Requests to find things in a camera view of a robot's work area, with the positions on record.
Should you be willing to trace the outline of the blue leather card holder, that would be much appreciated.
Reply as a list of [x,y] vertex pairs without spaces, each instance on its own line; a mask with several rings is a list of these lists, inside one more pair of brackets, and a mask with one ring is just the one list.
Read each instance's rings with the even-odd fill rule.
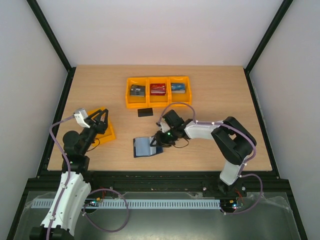
[[162,146],[150,147],[150,137],[136,137],[133,139],[134,158],[152,157],[164,152]]

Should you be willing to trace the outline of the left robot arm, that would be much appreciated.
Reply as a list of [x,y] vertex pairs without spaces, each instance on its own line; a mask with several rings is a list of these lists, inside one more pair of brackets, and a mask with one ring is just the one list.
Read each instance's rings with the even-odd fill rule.
[[70,130],[62,138],[58,148],[64,158],[58,190],[51,207],[39,227],[33,227],[31,240],[72,240],[83,204],[91,191],[90,183],[84,180],[90,159],[86,155],[97,135],[103,135],[108,128],[109,111],[98,109],[87,114],[77,109],[70,119],[82,127],[81,132]]

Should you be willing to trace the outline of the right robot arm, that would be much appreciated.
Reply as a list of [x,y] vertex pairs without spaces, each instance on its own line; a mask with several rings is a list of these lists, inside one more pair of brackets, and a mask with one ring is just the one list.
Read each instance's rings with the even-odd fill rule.
[[235,191],[235,182],[241,176],[246,163],[257,154],[255,138],[232,116],[215,122],[183,120],[172,109],[163,114],[156,125],[159,130],[150,140],[152,148],[173,147],[180,139],[215,141],[225,158],[219,175],[221,181],[218,183],[218,191],[224,196]]

